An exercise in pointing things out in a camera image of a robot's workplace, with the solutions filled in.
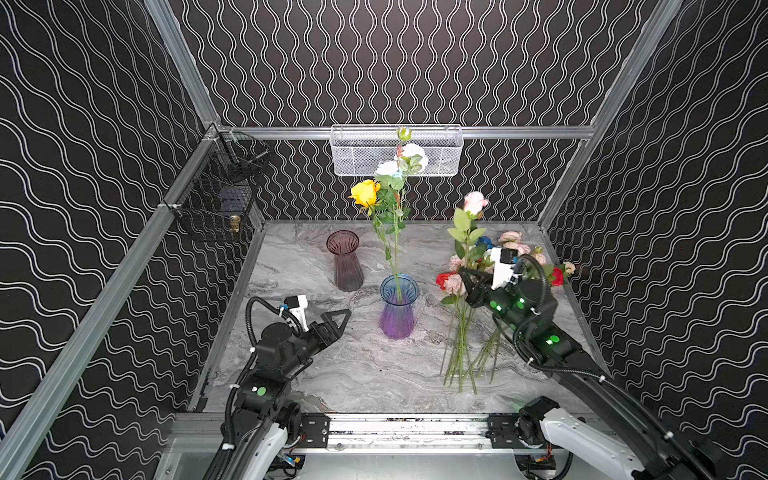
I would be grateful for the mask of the yellow rose stem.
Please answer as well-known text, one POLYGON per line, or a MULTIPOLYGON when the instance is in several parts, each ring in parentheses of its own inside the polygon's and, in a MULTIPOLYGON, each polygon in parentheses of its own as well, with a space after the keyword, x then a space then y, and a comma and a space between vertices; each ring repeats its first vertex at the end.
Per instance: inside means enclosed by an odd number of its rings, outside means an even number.
POLYGON ((400 191, 388 180, 367 179, 351 187, 349 198, 370 219, 377 238, 384 247, 395 286, 395 299, 403 300, 399 278, 399 236, 404 217, 400 191))

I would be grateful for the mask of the blue purple glass vase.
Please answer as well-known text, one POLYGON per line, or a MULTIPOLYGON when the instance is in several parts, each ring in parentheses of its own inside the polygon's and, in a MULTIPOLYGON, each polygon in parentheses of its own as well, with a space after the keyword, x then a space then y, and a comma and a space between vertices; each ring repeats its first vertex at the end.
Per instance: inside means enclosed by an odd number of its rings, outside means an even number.
POLYGON ((417 282, 409 275, 390 275, 379 288, 384 307, 379 320, 382 332, 393 340, 409 337, 414 329, 415 304, 420 296, 417 282))

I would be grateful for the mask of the white flower stem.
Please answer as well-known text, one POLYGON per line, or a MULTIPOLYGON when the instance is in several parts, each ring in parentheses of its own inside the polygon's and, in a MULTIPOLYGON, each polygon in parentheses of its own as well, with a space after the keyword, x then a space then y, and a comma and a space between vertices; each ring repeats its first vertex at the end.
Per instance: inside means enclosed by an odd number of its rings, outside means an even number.
POLYGON ((409 207, 406 205, 406 186, 410 177, 422 173, 429 164, 428 157, 423 147, 412 142, 413 131, 402 126, 397 129, 395 154, 392 160, 381 162, 374 172, 373 179, 388 180, 390 185, 400 191, 401 205, 404 217, 401 232, 404 230, 405 221, 409 215, 409 207))

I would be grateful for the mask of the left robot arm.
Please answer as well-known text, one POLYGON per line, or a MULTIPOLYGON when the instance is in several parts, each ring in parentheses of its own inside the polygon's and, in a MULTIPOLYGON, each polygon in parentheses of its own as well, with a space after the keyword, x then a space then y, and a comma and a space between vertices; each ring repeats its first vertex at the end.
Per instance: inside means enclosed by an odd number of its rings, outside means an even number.
POLYGON ((205 479, 263 479, 281 452, 301 439, 301 408, 289 399, 292 382, 343 336, 351 316, 348 309, 329 311, 300 332, 286 320, 262 330, 229 386, 222 441, 205 479))

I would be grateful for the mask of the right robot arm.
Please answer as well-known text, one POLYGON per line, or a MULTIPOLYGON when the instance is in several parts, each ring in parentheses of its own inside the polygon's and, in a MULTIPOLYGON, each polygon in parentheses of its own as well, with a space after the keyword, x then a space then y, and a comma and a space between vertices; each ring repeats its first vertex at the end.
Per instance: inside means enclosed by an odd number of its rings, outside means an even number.
POLYGON ((664 425, 610 379, 584 348, 554 322, 558 303, 544 280, 515 279, 493 287, 491 274, 462 267, 473 307, 484 307, 526 364, 569 390, 610 429, 605 434, 548 397, 514 416, 510 429, 529 447, 561 447, 613 479, 717 479, 721 450, 664 425))

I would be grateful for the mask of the pink rosebud stem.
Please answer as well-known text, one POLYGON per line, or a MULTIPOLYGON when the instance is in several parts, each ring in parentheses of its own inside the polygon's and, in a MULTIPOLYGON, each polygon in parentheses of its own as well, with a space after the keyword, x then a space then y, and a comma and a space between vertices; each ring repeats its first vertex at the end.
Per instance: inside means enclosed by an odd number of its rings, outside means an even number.
POLYGON ((453 239, 455 253, 449 260, 449 269, 458 272, 461 267, 477 269, 484 258, 487 246, 481 241, 486 229, 477 226, 488 200, 479 191, 468 193, 463 206, 456 208, 453 226, 448 234, 453 239))

